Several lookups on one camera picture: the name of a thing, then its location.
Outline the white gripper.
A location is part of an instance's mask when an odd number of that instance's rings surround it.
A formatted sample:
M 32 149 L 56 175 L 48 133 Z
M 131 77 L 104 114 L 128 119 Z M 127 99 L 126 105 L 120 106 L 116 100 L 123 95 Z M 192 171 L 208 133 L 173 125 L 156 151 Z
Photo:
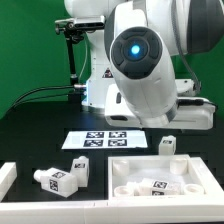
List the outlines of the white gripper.
M 111 126 L 131 128 L 162 128 L 208 130 L 213 127 L 214 106 L 206 98 L 198 97 L 202 105 L 180 106 L 168 124 L 143 124 L 128 108 L 116 84 L 108 88 L 105 102 L 105 119 Z

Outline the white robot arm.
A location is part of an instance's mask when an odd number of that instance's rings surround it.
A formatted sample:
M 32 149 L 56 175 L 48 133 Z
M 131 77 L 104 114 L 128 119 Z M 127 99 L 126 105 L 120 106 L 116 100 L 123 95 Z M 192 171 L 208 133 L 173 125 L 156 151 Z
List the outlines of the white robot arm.
M 222 0 L 64 0 L 74 28 L 101 31 L 102 61 L 115 82 L 104 116 L 112 126 L 213 127 L 200 82 L 175 78 L 171 58 L 211 50 L 224 37 Z

